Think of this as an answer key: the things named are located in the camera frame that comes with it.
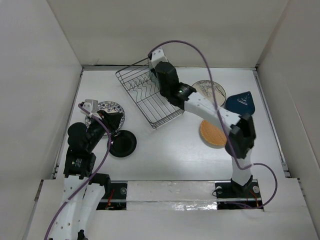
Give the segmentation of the cream round plate tree drawing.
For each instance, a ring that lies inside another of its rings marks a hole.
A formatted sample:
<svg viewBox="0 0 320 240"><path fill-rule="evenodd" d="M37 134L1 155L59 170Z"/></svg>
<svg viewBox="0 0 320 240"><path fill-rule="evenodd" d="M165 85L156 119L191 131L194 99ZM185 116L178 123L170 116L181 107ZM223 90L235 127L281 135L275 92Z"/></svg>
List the cream round plate tree drawing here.
<svg viewBox="0 0 320 240"><path fill-rule="evenodd" d="M195 82L192 85L192 87L195 88L198 93L200 93L204 98L209 100L211 103L214 103L213 88L212 88L214 87L217 105L220 107L224 106L227 99L227 94L225 89L219 83L217 82L211 83L210 80L199 80Z"/></svg>

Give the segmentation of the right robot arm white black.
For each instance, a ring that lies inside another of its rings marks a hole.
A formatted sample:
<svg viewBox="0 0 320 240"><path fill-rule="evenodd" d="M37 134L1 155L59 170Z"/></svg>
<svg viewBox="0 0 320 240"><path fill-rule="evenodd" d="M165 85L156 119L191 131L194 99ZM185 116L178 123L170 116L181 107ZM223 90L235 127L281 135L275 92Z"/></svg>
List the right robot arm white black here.
<svg viewBox="0 0 320 240"><path fill-rule="evenodd" d="M256 131L250 114L239 115L210 102L197 90L179 81L176 68L169 62L152 64L152 73L158 81L160 94L173 106L192 113L219 127L227 138L225 150L232 159L231 191L242 197L249 191L251 173L251 150Z"/></svg>

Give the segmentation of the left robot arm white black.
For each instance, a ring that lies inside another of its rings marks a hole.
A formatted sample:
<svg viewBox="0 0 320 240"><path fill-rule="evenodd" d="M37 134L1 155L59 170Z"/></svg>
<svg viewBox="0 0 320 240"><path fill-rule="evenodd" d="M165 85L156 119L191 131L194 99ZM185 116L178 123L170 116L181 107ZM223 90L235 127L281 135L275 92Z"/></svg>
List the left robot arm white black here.
<svg viewBox="0 0 320 240"><path fill-rule="evenodd" d="M94 169L96 156L93 150L105 134L110 135L118 129L123 113L99 110L91 117L89 126L76 122L67 130L63 195L45 233L46 240L85 240L100 200L111 194L109 175Z"/></svg>

